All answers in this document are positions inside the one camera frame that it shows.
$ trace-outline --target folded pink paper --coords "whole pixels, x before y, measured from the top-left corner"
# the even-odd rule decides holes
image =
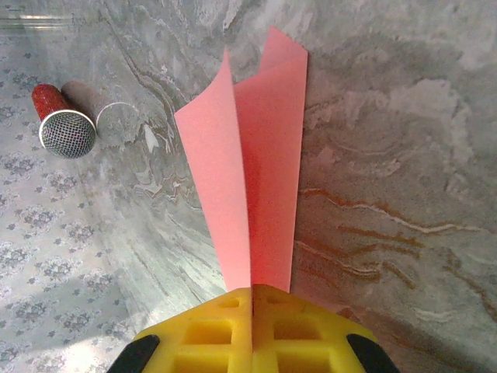
[[[289,291],[308,53],[271,28],[257,75],[228,59],[176,123],[227,289]]]

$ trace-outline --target gray marble floor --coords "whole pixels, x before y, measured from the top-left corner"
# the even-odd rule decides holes
[[[2,7],[2,175],[12,177],[11,168],[23,166],[10,165],[26,157],[37,180],[2,189],[20,204],[10,210],[20,230],[9,230],[2,215],[2,240],[23,245],[22,229],[35,231],[27,234],[48,258],[29,263],[44,274],[44,260],[68,260],[81,246],[71,232],[92,232],[75,253],[78,271],[65,274],[71,290],[59,285],[55,298],[70,302],[68,292],[85,289],[85,276],[100,269],[113,276],[115,293],[99,302],[125,307],[98,317],[136,330],[224,292],[173,114],[209,84],[225,45],[235,80],[253,74],[274,25],[310,54],[292,292],[369,326],[403,372],[497,370],[492,0],[4,0]],[[28,91],[38,81],[75,79],[133,105],[138,116],[107,117],[102,129],[116,130],[90,155],[60,161],[35,150]],[[66,192],[43,181],[58,169],[78,185],[64,200]],[[38,232],[27,222],[37,208],[64,214],[56,228]],[[55,235],[64,254],[49,242]],[[83,257],[92,250],[102,258]],[[2,307],[12,314],[20,285],[8,286]],[[55,299],[37,286],[24,286],[25,295]],[[103,323],[91,319],[88,328],[98,334]],[[19,348],[9,366],[36,364],[30,348]],[[55,357],[70,350],[39,348],[55,348]],[[96,359],[105,348],[88,350]]]

